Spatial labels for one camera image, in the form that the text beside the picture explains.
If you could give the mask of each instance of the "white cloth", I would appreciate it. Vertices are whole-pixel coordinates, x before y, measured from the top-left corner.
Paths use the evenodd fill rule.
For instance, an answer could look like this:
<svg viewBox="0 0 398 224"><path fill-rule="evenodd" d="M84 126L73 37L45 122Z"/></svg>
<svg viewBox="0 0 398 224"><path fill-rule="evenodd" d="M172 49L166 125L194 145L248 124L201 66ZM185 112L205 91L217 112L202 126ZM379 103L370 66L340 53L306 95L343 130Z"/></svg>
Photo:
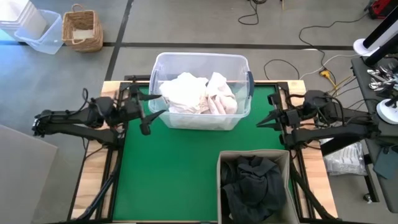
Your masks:
<svg viewBox="0 0 398 224"><path fill-rule="evenodd" d="M184 72L159 89L171 113L235 114L238 108L226 78L216 72L210 81Z"/></svg>

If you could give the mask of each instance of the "black cloth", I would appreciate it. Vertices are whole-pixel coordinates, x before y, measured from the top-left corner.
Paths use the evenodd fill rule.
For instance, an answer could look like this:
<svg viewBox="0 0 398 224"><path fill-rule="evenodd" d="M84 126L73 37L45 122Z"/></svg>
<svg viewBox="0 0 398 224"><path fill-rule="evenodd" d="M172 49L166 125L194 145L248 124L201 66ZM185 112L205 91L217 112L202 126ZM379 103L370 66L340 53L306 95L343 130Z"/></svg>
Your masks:
<svg viewBox="0 0 398 224"><path fill-rule="evenodd" d="M221 212L224 217L230 212L233 223L259 223L285 202L284 182L274 162L257 156L222 162Z"/></svg>

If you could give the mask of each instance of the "plastic bag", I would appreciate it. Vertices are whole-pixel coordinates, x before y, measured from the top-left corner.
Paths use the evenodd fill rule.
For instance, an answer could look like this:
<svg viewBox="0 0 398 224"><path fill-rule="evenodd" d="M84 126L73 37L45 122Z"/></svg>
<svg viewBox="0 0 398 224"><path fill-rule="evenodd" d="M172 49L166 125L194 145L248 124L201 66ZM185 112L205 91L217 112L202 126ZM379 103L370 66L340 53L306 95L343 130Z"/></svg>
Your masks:
<svg viewBox="0 0 398 224"><path fill-rule="evenodd" d="M331 139L321 139L321 144ZM323 157L329 175L357 174L367 175L362 144L354 143Z"/></svg>

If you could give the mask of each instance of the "concrete floor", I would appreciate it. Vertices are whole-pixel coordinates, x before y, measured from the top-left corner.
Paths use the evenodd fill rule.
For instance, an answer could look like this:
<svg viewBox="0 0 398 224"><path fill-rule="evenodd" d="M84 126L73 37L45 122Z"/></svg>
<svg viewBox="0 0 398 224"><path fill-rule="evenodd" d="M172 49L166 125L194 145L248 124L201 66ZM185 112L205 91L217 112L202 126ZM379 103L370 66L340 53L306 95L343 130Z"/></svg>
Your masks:
<svg viewBox="0 0 398 224"><path fill-rule="evenodd" d="M96 10L103 23L105 42L116 41L127 4L127 0L32 2L39 9L61 14L69 11L74 2ZM298 38L301 28L330 25L335 20L357 19L363 14L367 2L368 0L286 0L285 10L282 11L279 1L268 1L258 7L259 25L244 26L237 22L238 17L252 13L245 0L135 0L123 42L303 45ZM302 37L314 45L350 46L354 40L366 37L379 23L380 21L365 17L354 24L306 30ZM0 93L6 96L0 98L0 124L32 134L30 126L34 115L42 110L78 108L82 103L83 87L89 90L90 96L98 96L113 50L113 47L104 47L97 53L79 54L68 47L62 47L57 54L46 55L29 46L0 44ZM111 80L123 80L125 75L150 74L155 58L161 52L240 54L248 58L257 80L265 79L262 67L273 58L291 62L300 74L304 74L319 68L321 57L321 53L314 50L121 47ZM325 58L354 54L349 50L325 52ZM349 58L338 57L327 67L335 74L337 82L352 75ZM297 78L294 69L283 62L270 63L267 74L278 80ZM304 80L307 89L331 89L330 83L317 74L309 75ZM353 82L344 89L357 85ZM361 98L359 89L339 96L345 106ZM35 209L32 218L34 223L66 219L83 159L80 138L56 134L46 136L45 140L58 146L59 150ZM362 196L367 193L363 177L330 177L330 184L338 215L343 220L398 222L398 214L390 213L384 201L368 205L362 200Z"/></svg>

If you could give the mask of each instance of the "green tabletop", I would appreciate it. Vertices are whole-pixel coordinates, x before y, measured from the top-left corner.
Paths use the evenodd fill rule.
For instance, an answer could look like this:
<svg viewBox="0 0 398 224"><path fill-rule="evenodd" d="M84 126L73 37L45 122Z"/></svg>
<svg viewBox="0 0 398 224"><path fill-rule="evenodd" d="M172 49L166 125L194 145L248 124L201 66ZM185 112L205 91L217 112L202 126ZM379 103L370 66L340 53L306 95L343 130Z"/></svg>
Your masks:
<svg viewBox="0 0 398 224"><path fill-rule="evenodd" d="M114 220L217 220L216 163L220 151L284 149L280 132L256 128L273 107L273 86L257 86L250 115L232 131L169 129L160 119L143 136L139 121L126 134ZM146 113L150 113L145 104Z"/></svg>

